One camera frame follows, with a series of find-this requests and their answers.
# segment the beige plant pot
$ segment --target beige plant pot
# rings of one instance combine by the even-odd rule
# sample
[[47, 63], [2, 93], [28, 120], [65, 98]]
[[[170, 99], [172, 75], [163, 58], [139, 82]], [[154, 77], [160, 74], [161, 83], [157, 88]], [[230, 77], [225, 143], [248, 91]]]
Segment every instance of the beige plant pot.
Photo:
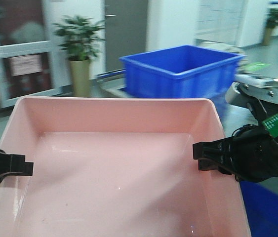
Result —
[[264, 32], [264, 38], [262, 41], [262, 45], [269, 45], [271, 42], [271, 37], [272, 37], [273, 29], [271, 28], [265, 28]]
[[71, 78], [73, 85], [73, 94], [75, 97], [90, 97], [90, 75], [89, 66], [90, 60], [71, 61]]

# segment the white paper sign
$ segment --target white paper sign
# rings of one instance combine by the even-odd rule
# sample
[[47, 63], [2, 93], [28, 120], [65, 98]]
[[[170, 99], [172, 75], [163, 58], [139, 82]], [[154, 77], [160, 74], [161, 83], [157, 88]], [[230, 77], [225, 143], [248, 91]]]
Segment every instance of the white paper sign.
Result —
[[41, 55], [39, 54], [12, 57], [9, 60], [13, 77], [42, 72]]

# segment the gray door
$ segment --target gray door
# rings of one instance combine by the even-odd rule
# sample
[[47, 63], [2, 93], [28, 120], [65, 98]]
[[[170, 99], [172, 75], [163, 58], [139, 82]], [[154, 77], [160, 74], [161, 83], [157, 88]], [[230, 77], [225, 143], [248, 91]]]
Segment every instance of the gray door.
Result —
[[148, 0], [105, 0], [106, 70], [123, 68], [119, 58], [145, 52]]

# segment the door frame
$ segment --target door frame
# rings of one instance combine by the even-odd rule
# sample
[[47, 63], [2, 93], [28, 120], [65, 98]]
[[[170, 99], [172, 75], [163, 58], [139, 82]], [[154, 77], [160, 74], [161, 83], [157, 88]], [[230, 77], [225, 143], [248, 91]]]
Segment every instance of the door frame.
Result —
[[56, 56], [57, 48], [54, 44], [54, 34], [51, 31], [51, 19], [50, 19], [50, 4], [49, 0], [41, 0], [44, 20], [44, 33], [46, 36], [45, 41], [20, 43], [0, 46], [0, 107], [5, 108], [15, 105], [19, 97], [9, 98], [8, 96], [8, 82], [6, 81], [6, 73], [4, 71], [3, 59], [9, 57], [47, 53], [48, 63], [50, 70], [50, 78], [52, 89], [33, 93], [31, 95], [44, 95], [51, 96], [61, 93], [61, 89], [58, 85], [56, 78], [59, 77], [59, 63]]

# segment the glass door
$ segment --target glass door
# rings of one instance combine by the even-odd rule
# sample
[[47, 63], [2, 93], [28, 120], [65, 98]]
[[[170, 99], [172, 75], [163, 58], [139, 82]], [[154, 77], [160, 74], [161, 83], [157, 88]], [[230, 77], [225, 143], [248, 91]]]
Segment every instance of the glass door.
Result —
[[0, 102], [60, 93], [47, 0], [0, 0]]

